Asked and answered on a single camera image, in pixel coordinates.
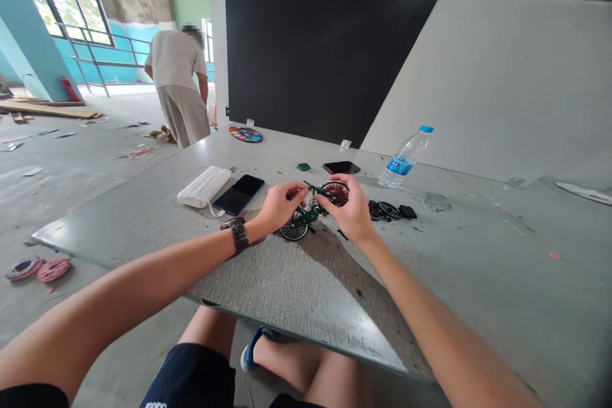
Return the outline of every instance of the hand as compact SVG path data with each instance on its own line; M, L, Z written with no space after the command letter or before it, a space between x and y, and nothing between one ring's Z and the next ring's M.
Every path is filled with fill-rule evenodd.
M289 221L299 204L306 207L304 198L308 195L308 185L300 182L289 182L273 186L257 217L253 219L264 235L273 233Z
M330 180L346 183L349 188L349 201L343 207L336 207L322 194L315 194L317 202L336 220L345 236L355 245L376 237L370 218L368 198L359 187L357 180L346 174L330 175Z

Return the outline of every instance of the table surface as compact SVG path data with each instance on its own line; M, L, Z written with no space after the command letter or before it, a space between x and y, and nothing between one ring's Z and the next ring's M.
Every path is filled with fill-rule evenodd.
M574 406L595 391L602 359L594 356L607 344L601 330L612 319L611 276L608 265L598 270L583 267L581 261L609 255L607 235L597 232L600 243L585 247L580 259L566 255L554 248L553 234L560 224L541 222L541 215L530 218L528 204L540 200L545 207L561 193L566 208L594 215L603 232L611 220L606 206L551 191L546 184L538 183L541 189L535 192L517 190L422 164L400 189L389 190L377 184L388 157L260 131L263 142L248 144L224 128L46 225L33 238L113 269L219 229L221 219L212 219L209 209L177 201L178 193L208 166L233 171L220 195L245 173L265 180L266 188L289 180L320 184L328 180L323 163L352 161L361 168L356 177L370 199L410 205L418 214L413 221L374 223L395 255L547 404ZM302 172L298 163L312 168ZM247 220L261 208L265 191L247 206ZM266 237L202 279L188 296L435 381L364 255L337 233L331 217L313 228L316 233L298 242L276 234ZM577 234L568 239L574 246L580 242ZM551 250L562 259L551 258ZM582 368L568 363L576 360Z

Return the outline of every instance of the white t-shirt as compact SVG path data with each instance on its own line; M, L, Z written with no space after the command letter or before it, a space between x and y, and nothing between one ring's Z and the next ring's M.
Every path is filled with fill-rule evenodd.
M178 31L160 31L153 37L146 64L153 67L155 87L176 85L197 91L193 72L206 75L204 52L194 38Z

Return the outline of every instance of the wristwatch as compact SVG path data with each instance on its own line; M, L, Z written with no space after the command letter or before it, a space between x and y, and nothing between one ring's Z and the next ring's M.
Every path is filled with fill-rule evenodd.
M244 218L235 217L221 225L222 230L228 228L231 229L231 234L234 236L234 242L236 243L236 253L234 253L234 256L236 256L249 246L249 237L247 236L246 229L244 229Z

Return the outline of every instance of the pink cable coil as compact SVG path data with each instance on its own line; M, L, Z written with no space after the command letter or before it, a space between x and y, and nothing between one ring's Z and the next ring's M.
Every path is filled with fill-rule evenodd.
M63 276L69 268L69 258L55 258L40 267L36 278L41 282L51 282Z
M40 268L45 260L38 255L32 255L15 263L4 275L9 281L18 281L31 276Z

